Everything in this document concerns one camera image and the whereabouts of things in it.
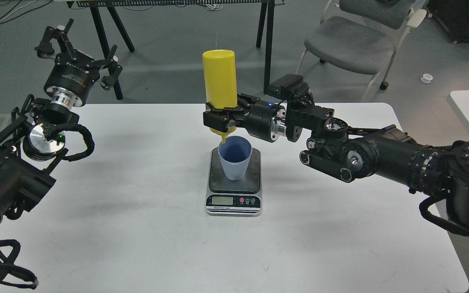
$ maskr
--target digital scale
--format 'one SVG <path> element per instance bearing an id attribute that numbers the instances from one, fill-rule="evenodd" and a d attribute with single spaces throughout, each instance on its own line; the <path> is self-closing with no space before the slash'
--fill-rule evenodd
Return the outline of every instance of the digital scale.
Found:
<path id="1" fill-rule="evenodd" d="M 245 176 L 229 180 L 220 163 L 218 148 L 211 152 L 205 207 L 211 215 L 257 216 L 262 209 L 260 152 L 253 148 Z"/>

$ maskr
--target wire bundle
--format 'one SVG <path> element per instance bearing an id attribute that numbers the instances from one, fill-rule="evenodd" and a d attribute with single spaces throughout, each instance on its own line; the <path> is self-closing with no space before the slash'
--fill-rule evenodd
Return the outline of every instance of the wire bundle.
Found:
<path id="1" fill-rule="evenodd" d="M 16 18 L 19 18 L 19 17 L 21 17 L 21 16 L 23 16 L 23 15 L 25 15 L 25 14 L 31 12 L 31 11 L 34 11 L 34 10 L 36 10 L 36 9 L 39 9 L 39 8 L 41 8 L 41 7 L 44 7 L 44 6 L 48 5 L 48 4 L 50 4 L 52 1 L 53 1 L 53 0 L 49 0 L 47 3 L 45 3 L 45 4 L 43 4 L 43 5 L 39 6 L 39 7 L 32 8 L 32 9 L 30 9 L 30 10 L 28 10 L 28 11 L 25 11 L 24 13 L 21 13 L 20 15 L 18 15 L 18 16 L 16 16 L 16 17 L 13 17 L 13 18 L 7 20 L 7 18 L 9 18 L 9 17 L 10 17 L 12 14 L 14 14 L 15 12 L 17 12 L 17 11 L 19 11 L 19 10 L 25 8 L 26 6 L 28 6 L 28 5 L 30 5 L 30 4 L 32 4 L 32 3 L 34 3 L 34 2 L 37 2 L 37 0 L 33 0 L 32 2 L 30 2 L 30 3 L 28 3 L 28 4 L 25 4 L 25 5 L 23 5 L 23 6 L 21 6 L 21 7 L 19 7 L 19 8 L 17 8 L 17 9 L 14 10 L 14 8 L 16 8 L 16 7 L 22 2 L 22 0 L 19 0 L 7 13 L 5 13 L 2 17 L 0 17 L 0 24 L 6 24 L 7 22 L 11 22 L 12 20 L 14 20 L 14 19 L 16 19 Z"/>

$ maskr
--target black table leg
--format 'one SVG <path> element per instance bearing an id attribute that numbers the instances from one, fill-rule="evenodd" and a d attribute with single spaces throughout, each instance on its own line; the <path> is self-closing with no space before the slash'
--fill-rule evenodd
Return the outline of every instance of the black table leg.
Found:
<path id="1" fill-rule="evenodd" d="M 265 34 L 265 69 L 264 69 L 264 94 L 270 83 L 270 58 L 272 55 L 272 27 L 274 25 L 275 0 L 269 0 L 267 6 L 267 32 Z"/>
<path id="2" fill-rule="evenodd" d="M 267 2 L 262 2 L 260 7 L 260 21 L 258 22 L 258 35 L 256 36 L 256 47 L 262 46 L 262 35 L 264 33 L 265 13 L 267 11 Z"/>
<path id="3" fill-rule="evenodd" d="M 110 53 L 110 46 L 108 45 L 108 39 L 106 39 L 106 33 L 104 32 L 104 26 L 101 19 L 101 14 L 99 13 L 99 8 L 90 7 L 90 11 L 92 13 L 93 23 L 95 24 L 97 36 L 99 36 L 99 42 L 101 43 L 101 49 L 103 50 L 104 58 L 106 58 Z M 115 91 L 115 97 L 117 97 L 117 100 L 122 100 L 123 92 L 121 91 L 121 85 L 119 84 L 118 79 L 117 82 L 115 82 L 115 85 L 113 85 L 113 91 Z"/>
<path id="4" fill-rule="evenodd" d="M 126 31 L 126 28 L 124 28 L 123 22 L 121 21 L 121 18 L 117 14 L 115 7 L 113 6 L 108 7 L 108 11 L 110 12 L 110 15 L 112 16 L 112 19 L 115 22 L 115 25 L 119 29 L 121 36 L 123 36 L 126 46 L 128 46 L 128 49 L 130 50 L 130 52 L 134 52 L 135 51 L 134 44 L 131 42 L 130 36 L 128 35 L 128 32 Z"/>

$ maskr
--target chair leg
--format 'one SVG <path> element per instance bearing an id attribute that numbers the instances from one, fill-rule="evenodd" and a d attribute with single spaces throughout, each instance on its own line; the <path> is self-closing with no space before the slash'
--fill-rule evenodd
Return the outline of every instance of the chair leg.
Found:
<path id="1" fill-rule="evenodd" d="M 396 60 L 396 55 L 397 55 L 397 50 L 394 51 L 392 58 L 390 58 L 390 63 L 388 65 L 387 72 L 385 72 L 385 76 L 383 77 L 382 82 L 386 82 L 388 73 L 390 72 L 390 69 L 392 68 L 392 64 L 394 63 L 394 60 Z"/>
<path id="2" fill-rule="evenodd" d="M 379 76 L 379 73 L 375 74 L 374 76 L 372 76 L 372 78 L 370 79 L 370 81 L 368 82 L 368 85 L 366 86 L 366 89 L 365 91 L 363 92 L 363 95 L 361 96 L 361 100 L 360 102 L 364 102 L 365 101 L 365 98 L 366 98 L 366 95 L 368 94 L 368 91 L 370 90 L 370 88 L 372 87 L 372 84 L 374 84 L 374 81 L 376 81 L 376 78 Z"/>
<path id="3" fill-rule="evenodd" d="M 303 63 L 303 58 L 305 58 L 305 54 L 307 54 L 307 49 L 305 49 L 305 51 L 303 51 L 303 53 L 301 54 L 300 63 L 298 63 L 298 67 L 296 67 L 296 72 L 294 74 L 298 74 L 298 72 L 300 72 L 301 63 Z"/>

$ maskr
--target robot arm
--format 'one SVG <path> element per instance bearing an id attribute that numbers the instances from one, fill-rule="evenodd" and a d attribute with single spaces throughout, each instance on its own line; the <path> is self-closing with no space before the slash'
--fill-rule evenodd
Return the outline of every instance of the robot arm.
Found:
<path id="1" fill-rule="evenodd" d="M 100 81 L 102 87 L 109 90 L 122 68 L 114 56 L 116 46 L 113 46 L 110 56 L 99 61 L 73 49 L 67 37 L 72 23 L 73 19 L 70 19 L 65 28 L 47 27 L 41 43 L 35 48 L 39 57 L 55 61 L 44 86 L 50 99 L 28 95 L 21 110 L 15 108 L 12 111 L 12 123 L 0 132 L 0 223 L 4 216 L 18 219 L 23 211 L 31 211 L 43 199 L 56 182 L 50 173 L 61 160 L 80 160 L 94 150 L 90 131 L 78 123 L 79 116 L 70 110 L 86 103 L 91 87 L 99 81 L 99 70 L 111 69 L 111 76 Z M 55 57 L 51 39 L 57 39 L 61 50 Z M 65 131 L 79 132 L 86 150 L 67 156 Z M 46 169 L 39 170 L 21 158 L 21 148 L 35 161 L 52 161 Z M 10 254 L 3 254 L 2 247 L 11 247 Z M 19 250 L 16 240 L 0 241 L 0 284 L 35 288 L 35 275 L 14 265 Z M 8 274 L 28 284 L 5 282 L 3 279 Z"/>
<path id="2" fill-rule="evenodd" d="M 311 131 L 300 161 L 344 182 L 378 174 L 409 187 L 410 193 L 430 196 L 421 215 L 449 232 L 469 236 L 469 142 L 450 146 L 418 144 L 396 128 L 352 128 L 333 116 L 334 110 L 316 106 L 303 77 L 287 74 L 273 82 L 270 96 L 287 101 L 275 104 L 238 94 L 238 107 L 215 109 L 206 104 L 204 125 L 225 132 L 230 126 L 246 128 L 250 135 L 269 142 L 285 136 L 297 141 L 303 128 Z M 447 200 L 450 221 L 428 208 Z"/>

